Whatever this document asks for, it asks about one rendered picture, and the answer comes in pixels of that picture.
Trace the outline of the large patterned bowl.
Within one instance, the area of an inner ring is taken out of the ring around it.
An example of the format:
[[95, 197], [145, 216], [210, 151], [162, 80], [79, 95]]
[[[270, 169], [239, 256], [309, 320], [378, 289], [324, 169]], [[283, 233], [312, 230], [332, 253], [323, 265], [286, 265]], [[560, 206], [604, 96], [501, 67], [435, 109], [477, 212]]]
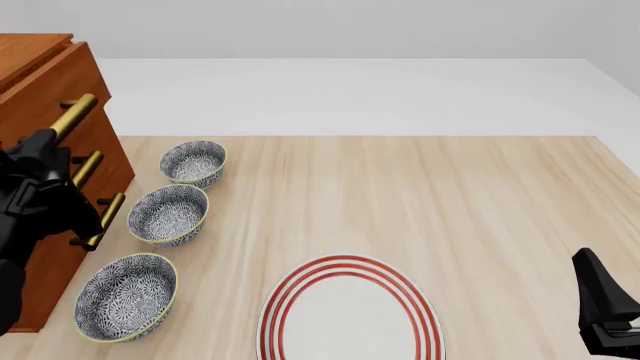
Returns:
[[96, 272], [76, 298], [77, 332], [89, 341], [118, 344], [149, 335], [172, 310], [178, 272], [159, 254], [121, 257]]

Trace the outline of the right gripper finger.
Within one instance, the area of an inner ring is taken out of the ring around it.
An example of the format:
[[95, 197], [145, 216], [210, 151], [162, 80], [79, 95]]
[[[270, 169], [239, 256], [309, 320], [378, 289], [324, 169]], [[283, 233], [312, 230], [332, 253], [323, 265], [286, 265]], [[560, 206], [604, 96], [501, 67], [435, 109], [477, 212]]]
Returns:
[[640, 303], [612, 278], [594, 251], [581, 248], [572, 262], [579, 290], [578, 326], [630, 323], [640, 317]]

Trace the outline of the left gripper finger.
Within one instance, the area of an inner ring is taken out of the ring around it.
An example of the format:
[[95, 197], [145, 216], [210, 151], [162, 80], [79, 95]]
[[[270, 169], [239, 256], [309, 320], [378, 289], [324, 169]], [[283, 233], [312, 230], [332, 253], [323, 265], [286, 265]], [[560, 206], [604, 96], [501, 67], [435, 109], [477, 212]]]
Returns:
[[57, 133], [51, 128], [35, 131], [20, 143], [22, 153], [50, 153], [56, 149]]
[[48, 185], [47, 205], [50, 235], [71, 230], [79, 238], [91, 238], [103, 232], [100, 215], [71, 182], [55, 180]]

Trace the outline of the medium patterned bowl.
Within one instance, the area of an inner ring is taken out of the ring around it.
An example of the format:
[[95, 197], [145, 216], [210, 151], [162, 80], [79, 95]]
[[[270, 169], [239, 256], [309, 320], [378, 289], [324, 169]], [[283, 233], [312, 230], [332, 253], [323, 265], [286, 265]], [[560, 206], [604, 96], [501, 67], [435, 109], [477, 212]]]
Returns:
[[185, 245], [201, 232], [209, 198], [192, 185], [167, 185], [141, 197], [127, 216], [130, 233], [155, 248]]

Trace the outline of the small patterned bowl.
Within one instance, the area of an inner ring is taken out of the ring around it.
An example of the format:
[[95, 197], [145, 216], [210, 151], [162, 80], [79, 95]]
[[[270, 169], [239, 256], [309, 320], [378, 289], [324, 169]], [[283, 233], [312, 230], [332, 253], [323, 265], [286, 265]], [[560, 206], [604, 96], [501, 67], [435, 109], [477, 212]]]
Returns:
[[192, 185], [202, 190], [224, 173], [226, 149], [210, 140], [194, 140], [169, 149], [160, 159], [160, 172], [172, 184]]

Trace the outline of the white plate with red rings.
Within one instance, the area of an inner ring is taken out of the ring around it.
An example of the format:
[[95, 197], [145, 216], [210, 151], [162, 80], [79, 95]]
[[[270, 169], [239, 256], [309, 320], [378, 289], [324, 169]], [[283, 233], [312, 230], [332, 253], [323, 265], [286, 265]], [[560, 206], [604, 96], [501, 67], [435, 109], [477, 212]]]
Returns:
[[446, 360], [431, 302], [388, 263], [331, 254], [273, 287], [256, 328], [256, 360]]

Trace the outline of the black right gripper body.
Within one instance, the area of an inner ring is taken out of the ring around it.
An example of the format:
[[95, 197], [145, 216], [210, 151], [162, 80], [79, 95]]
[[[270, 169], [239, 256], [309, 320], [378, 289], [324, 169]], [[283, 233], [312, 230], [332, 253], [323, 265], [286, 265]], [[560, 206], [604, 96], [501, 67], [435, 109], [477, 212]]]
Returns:
[[640, 317], [605, 323], [589, 323], [580, 318], [578, 326], [591, 355], [640, 356]]

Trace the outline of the wooden cabinet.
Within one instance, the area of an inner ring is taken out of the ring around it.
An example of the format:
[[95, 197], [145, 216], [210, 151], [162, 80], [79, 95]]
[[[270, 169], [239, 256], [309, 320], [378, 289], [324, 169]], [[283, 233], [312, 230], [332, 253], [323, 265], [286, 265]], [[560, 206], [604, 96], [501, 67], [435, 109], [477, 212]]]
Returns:
[[[0, 95], [62, 53], [71, 44], [77, 43], [84, 42], [74, 41], [69, 34], [0, 34]], [[27, 137], [20, 137], [15, 146]], [[71, 177], [77, 167], [78, 164], [72, 164], [70, 161]]]

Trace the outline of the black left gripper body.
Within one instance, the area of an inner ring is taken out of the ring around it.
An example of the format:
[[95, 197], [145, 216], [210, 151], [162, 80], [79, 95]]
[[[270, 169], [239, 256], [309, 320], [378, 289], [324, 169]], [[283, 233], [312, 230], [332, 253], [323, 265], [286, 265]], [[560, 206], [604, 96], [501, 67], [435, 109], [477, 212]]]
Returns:
[[65, 225], [70, 214], [70, 149], [0, 149], [0, 225]]

